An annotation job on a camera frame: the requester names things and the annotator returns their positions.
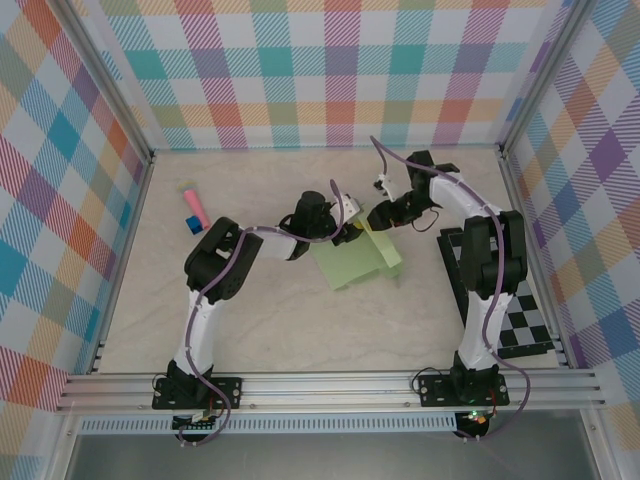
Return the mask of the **light green paper box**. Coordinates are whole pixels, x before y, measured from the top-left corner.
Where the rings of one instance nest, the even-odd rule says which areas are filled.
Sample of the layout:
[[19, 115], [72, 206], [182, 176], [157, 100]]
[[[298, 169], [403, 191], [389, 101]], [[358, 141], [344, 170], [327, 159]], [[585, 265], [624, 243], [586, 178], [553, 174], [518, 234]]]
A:
[[384, 231], [372, 231], [366, 219], [368, 210], [357, 220], [361, 235], [349, 242], [334, 246], [331, 242], [313, 244], [310, 253], [332, 290], [362, 283], [378, 274], [387, 278], [397, 276], [403, 259]]

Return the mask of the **pink cylinder toy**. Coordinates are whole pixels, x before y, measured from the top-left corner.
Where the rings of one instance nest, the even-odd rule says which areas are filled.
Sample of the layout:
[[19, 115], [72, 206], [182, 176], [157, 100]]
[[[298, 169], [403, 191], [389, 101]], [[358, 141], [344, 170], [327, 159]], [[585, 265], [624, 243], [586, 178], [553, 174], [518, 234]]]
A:
[[208, 228], [210, 220], [197, 193], [196, 185], [193, 182], [183, 182], [178, 186], [178, 190], [202, 226]]

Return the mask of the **black white checkerboard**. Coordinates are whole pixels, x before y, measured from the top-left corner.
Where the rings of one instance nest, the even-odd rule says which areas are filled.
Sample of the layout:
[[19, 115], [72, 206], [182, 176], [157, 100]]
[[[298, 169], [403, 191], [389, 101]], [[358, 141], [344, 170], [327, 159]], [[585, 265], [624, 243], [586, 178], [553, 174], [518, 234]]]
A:
[[[442, 229], [437, 243], [462, 323], [466, 325], [468, 292], [459, 271], [462, 237], [461, 228]], [[527, 280], [523, 280], [519, 283], [504, 315], [498, 342], [498, 355], [507, 360], [544, 355], [553, 348], [550, 333], [530, 285]]]

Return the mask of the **grey metal panel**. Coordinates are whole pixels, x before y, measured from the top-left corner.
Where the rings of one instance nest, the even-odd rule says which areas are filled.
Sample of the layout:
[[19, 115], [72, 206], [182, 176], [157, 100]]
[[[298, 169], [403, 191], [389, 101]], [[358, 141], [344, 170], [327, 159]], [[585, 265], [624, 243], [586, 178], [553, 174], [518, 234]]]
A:
[[426, 434], [82, 436], [65, 480], [600, 480], [579, 440], [557, 447]]

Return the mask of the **aluminium side rail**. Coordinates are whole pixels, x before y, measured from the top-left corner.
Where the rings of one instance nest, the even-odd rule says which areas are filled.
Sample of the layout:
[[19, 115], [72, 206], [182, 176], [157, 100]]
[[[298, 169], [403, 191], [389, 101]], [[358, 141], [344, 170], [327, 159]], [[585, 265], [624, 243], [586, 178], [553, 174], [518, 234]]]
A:
[[83, 367], [81, 369], [82, 374], [92, 374], [94, 372], [94, 364], [96, 363], [96, 360], [98, 358], [98, 351], [106, 343], [106, 339], [108, 337], [109, 329], [117, 306], [118, 297], [123, 285], [127, 265], [133, 248], [136, 231], [140, 222], [144, 203], [151, 183], [155, 167], [155, 160], [156, 155], [154, 152], [151, 152], [146, 159], [142, 171], [143, 175], [141, 177], [139, 194], [127, 225], [123, 249], [118, 262], [116, 263], [114, 279], [109, 289], [109, 296], [107, 297], [105, 310], [99, 317], [96, 329], [94, 330], [94, 334], [92, 335], [91, 342], [89, 344], [89, 354], [87, 359], [84, 361]]
[[495, 154], [510, 204], [515, 210], [518, 210], [524, 218], [527, 262], [529, 267], [527, 280], [554, 344], [553, 357], [556, 359], [560, 368], [573, 368], [571, 346], [566, 346], [566, 331], [558, 317], [556, 301], [552, 296], [550, 285], [545, 275], [541, 251], [525, 208], [524, 198], [520, 193], [515, 174], [509, 162], [508, 154], [505, 153], [500, 146], [496, 147]]

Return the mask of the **wide aluminium base rail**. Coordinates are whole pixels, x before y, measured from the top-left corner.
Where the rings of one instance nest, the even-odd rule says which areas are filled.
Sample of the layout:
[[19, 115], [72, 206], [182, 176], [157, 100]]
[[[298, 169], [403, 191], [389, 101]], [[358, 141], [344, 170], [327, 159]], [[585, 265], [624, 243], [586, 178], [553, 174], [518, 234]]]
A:
[[[463, 411], [465, 406], [422, 407], [418, 377], [429, 370], [406, 371], [227, 373], [240, 377], [242, 394], [236, 413], [369, 413]], [[533, 369], [526, 376], [503, 373], [510, 404], [500, 412], [600, 409], [606, 394], [591, 370]], [[162, 374], [96, 374], [68, 379], [58, 401], [60, 413], [151, 413], [152, 381]]]

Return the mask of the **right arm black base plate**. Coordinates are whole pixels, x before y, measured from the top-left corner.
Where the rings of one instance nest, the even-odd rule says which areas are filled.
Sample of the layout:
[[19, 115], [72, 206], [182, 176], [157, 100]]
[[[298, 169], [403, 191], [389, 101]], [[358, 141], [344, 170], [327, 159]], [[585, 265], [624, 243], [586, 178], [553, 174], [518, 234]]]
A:
[[475, 382], [471, 386], [461, 386], [449, 375], [421, 375], [418, 377], [418, 393], [422, 407], [507, 406], [510, 404], [503, 375]]

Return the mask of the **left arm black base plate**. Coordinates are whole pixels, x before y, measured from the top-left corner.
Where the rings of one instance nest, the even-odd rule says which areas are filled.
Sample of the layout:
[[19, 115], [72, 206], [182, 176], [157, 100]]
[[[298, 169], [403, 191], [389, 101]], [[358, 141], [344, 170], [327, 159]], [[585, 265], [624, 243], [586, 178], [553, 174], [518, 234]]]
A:
[[[220, 390], [229, 400], [230, 407], [240, 406], [242, 379], [240, 377], [211, 377], [208, 382]], [[221, 409], [225, 401], [199, 378], [187, 375], [184, 378], [160, 376], [152, 381], [154, 391], [153, 410], [210, 410]]]

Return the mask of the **aluminium frame post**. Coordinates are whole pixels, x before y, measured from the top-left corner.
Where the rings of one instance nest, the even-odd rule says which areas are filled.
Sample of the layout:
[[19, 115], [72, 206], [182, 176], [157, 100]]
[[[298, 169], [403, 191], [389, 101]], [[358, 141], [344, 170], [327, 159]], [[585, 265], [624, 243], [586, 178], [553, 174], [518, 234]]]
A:
[[97, 87], [106, 95], [107, 103], [113, 109], [117, 119], [121, 121], [123, 130], [133, 141], [136, 151], [146, 164], [152, 164], [153, 149], [126, 103], [99, 49], [95, 46], [81, 17], [76, 12], [72, 1], [47, 0], [47, 2], [78, 50]]
[[497, 143], [502, 159], [506, 160], [508, 158], [516, 143], [524, 135], [547, 88], [556, 78], [572, 45], [596, 4], [597, 0], [575, 0], [572, 3], [556, 39], [551, 43], [548, 53], [541, 62], [540, 70], [536, 74], [528, 94], [522, 100], [514, 120], [505, 133], [504, 139]]

